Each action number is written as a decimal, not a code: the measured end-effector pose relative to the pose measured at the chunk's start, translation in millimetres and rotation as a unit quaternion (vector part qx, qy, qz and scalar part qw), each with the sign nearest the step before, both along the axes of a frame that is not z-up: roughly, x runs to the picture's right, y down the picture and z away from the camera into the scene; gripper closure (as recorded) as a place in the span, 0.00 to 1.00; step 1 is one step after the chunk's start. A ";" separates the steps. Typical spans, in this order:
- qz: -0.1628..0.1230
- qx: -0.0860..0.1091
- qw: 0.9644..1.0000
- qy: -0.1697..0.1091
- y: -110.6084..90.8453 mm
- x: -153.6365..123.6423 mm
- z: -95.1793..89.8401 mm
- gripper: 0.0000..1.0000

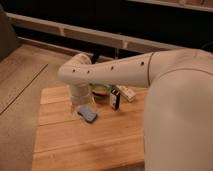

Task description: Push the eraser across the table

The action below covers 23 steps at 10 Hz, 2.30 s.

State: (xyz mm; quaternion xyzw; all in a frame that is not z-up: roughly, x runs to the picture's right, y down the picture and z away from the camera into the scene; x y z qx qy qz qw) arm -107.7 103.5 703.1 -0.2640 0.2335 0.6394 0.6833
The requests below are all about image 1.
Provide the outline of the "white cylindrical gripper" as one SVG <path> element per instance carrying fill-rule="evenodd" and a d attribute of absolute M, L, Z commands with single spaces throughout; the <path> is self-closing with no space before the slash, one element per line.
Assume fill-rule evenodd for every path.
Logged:
<path fill-rule="evenodd" d="M 82 105 L 87 105 L 96 112 L 96 103 L 88 84 L 70 85 L 71 113 L 77 115 Z"/>

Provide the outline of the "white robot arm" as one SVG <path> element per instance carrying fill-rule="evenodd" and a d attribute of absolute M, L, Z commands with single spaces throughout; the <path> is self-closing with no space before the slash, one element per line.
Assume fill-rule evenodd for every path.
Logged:
<path fill-rule="evenodd" d="M 77 102 L 90 83 L 146 87 L 145 171 L 213 171 L 213 53 L 178 49 L 97 64 L 81 53 L 58 77 Z"/>

